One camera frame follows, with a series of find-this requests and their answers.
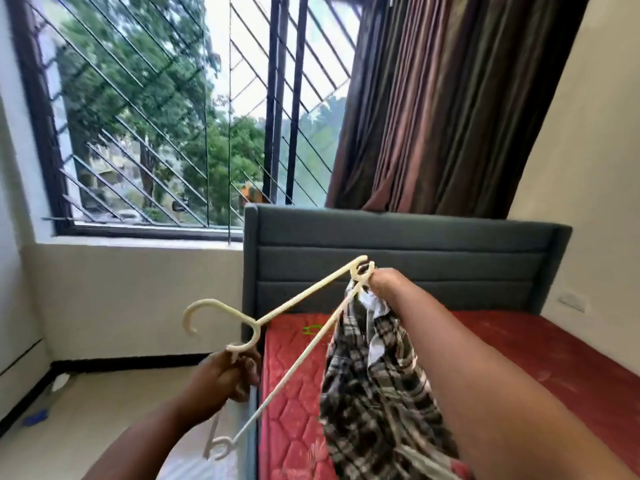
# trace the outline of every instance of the person's right arm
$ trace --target person's right arm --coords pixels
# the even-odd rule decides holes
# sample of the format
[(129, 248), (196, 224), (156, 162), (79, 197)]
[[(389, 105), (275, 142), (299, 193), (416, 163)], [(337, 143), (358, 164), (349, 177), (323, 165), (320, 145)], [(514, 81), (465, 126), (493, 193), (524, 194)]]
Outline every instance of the person's right arm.
[(394, 269), (369, 280), (411, 338), (462, 459), (479, 480), (636, 479), (562, 403)]

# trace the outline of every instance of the headboard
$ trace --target headboard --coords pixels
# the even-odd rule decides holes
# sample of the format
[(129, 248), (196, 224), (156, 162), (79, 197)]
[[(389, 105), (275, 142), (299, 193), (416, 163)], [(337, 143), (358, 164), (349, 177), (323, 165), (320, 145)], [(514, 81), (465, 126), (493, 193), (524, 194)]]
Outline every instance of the headboard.
[[(539, 314), (571, 232), (542, 222), (247, 205), (243, 311), (260, 317), (366, 254), (452, 310)], [(291, 312), (331, 313), (347, 281), (345, 274)]]

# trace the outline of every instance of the plaid shirt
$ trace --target plaid shirt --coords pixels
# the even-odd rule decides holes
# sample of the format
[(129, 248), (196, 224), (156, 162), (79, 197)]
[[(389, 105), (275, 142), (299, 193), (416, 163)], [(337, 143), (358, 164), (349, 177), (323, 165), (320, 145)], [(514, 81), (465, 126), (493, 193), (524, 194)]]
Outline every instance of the plaid shirt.
[(470, 477), (407, 333), (368, 289), (336, 324), (319, 419), (341, 480)]

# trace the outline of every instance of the hand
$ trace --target hand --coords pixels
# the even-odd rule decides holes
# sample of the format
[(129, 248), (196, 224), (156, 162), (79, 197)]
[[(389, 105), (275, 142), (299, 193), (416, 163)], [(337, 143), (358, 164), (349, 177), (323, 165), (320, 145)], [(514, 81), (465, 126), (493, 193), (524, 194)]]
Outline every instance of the hand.
[(206, 421), (220, 411), (228, 399), (239, 403), (249, 399), (249, 386), (260, 382), (262, 358), (255, 350), (244, 352), (231, 363), (231, 352), (209, 355), (194, 371), (191, 380), (172, 400), (172, 406), (186, 428)]
[(397, 290), (402, 286), (412, 285), (404, 274), (390, 268), (375, 268), (369, 277), (369, 287), (373, 293), (387, 302), (391, 309), (397, 312)]

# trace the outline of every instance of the electrical socket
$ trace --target electrical socket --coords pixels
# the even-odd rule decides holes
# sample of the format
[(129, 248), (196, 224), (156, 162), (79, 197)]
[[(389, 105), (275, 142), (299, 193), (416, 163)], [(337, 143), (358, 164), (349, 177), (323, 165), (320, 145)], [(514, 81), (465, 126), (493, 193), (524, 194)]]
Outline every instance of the electrical socket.
[(577, 295), (571, 291), (560, 294), (557, 300), (569, 308), (578, 310), (580, 313), (587, 313), (587, 308), (589, 307), (587, 298)]

